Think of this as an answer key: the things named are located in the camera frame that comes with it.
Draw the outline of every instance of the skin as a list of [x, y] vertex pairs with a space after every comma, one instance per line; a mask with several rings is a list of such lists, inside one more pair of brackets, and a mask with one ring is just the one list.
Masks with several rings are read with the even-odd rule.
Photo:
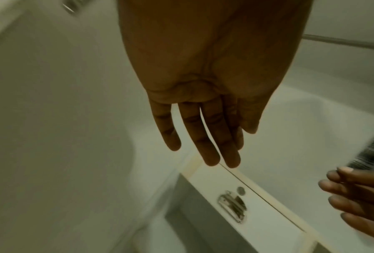
[[178, 104], [207, 165], [241, 158], [243, 130], [256, 133], [287, 72], [312, 0], [119, 0], [124, 46], [171, 150], [181, 147], [171, 117]]
[[342, 167], [329, 171], [327, 178], [319, 186], [334, 194], [330, 204], [343, 211], [341, 217], [348, 225], [374, 237], [374, 171]]

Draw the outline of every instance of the wooden edge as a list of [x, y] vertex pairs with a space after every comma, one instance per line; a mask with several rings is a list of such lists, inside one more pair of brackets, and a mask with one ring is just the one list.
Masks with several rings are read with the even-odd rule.
[[264, 201], [266, 201], [269, 205], [273, 206], [279, 213], [281, 213], [284, 217], [290, 220], [295, 226], [309, 234], [314, 241], [320, 243], [323, 247], [325, 247], [331, 253], [339, 253], [334, 247], [329, 245], [322, 236], [313, 228], [311, 227], [306, 221], [301, 219], [298, 215], [294, 212], [289, 210], [286, 206], [281, 204], [276, 198], [272, 195], [267, 193], [262, 187], [255, 184], [250, 178], [246, 177], [241, 171], [237, 169], [229, 169], [223, 164], [220, 164], [223, 168], [228, 170], [231, 174], [233, 174], [236, 178], [238, 178], [243, 184], [245, 184], [248, 188], [258, 194]]
[[298, 253], [313, 253], [317, 244], [318, 244], [318, 242], [316, 241], [316, 239], [312, 235], [310, 235], [308, 233], [305, 233], [304, 234], [304, 240], [301, 244], [301, 247], [300, 247]]
[[195, 154], [182, 169], [181, 174], [188, 180], [202, 165], [203, 160], [199, 154]]

